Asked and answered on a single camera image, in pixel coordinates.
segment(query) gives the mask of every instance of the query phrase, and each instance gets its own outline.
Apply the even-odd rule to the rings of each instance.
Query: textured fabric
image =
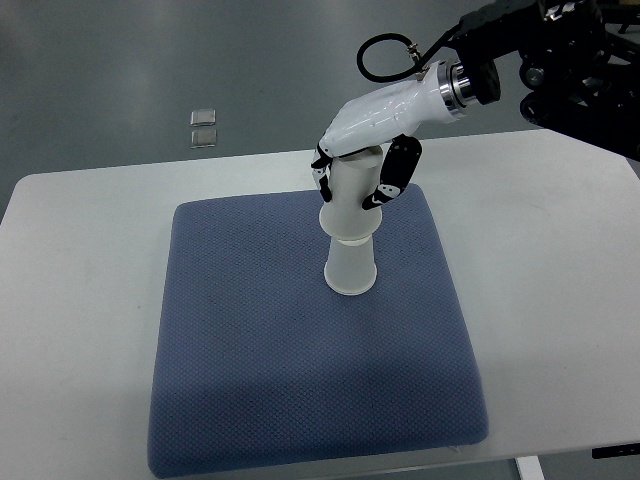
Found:
[[[378,278],[333,292],[318,192],[175,213],[153,381],[161,478],[479,442],[480,378],[438,234],[411,185],[374,234]]]

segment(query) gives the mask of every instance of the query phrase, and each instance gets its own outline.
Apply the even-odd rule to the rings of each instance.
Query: white robotic hand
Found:
[[[463,117],[473,102],[464,69],[453,60],[432,63],[422,80],[396,83],[351,100],[329,125],[311,164],[322,198],[331,201],[327,172],[331,174],[334,158],[389,140],[380,184],[362,207],[368,210],[396,198],[409,184],[422,153],[420,142],[411,135],[423,122],[450,123]]]

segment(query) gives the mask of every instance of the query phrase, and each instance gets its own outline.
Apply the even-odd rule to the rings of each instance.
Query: black cable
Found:
[[[431,57],[436,54],[438,50],[440,50],[442,47],[447,46],[449,40],[451,39],[453,34],[458,31],[459,28],[460,24],[444,32],[444,34],[442,34],[442,36],[429,48],[429,50],[427,50],[427,52],[420,57],[420,61],[418,61],[413,67],[405,70],[404,72],[395,73],[393,75],[374,75],[369,70],[367,70],[364,66],[363,61],[365,52],[376,43],[384,42],[387,40],[402,42],[407,47],[413,45],[413,42],[399,33],[383,33],[381,35],[376,35],[375,37],[372,37],[364,42],[358,49],[358,53],[356,55],[356,64],[358,66],[358,70],[364,78],[375,83],[397,82],[398,80],[404,80],[405,78],[410,77],[411,75],[422,70],[422,68],[427,64]]]

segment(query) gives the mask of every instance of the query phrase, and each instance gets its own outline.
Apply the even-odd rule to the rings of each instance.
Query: black fingertip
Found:
[[[373,194],[369,195],[362,201],[362,209],[363,210],[371,210],[372,208],[379,207],[380,205],[376,205],[373,203]]]
[[[329,203],[331,201],[331,198],[333,198],[333,195],[331,195],[331,190],[329,190],[328,188],[321,188],[320,195],[322,195],[322,199],[325,201],[325,203]]]

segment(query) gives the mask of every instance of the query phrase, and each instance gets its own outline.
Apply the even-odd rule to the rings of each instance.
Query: white table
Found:
[[[146,435],[173,212],[314,188],[311,152],[33,175],[0,225],[0,476],[153,478]],[[308,478],[640,440],[640,182],[547,131],[424,142],[430,203],[490,434],[437,449],[231,472]]]

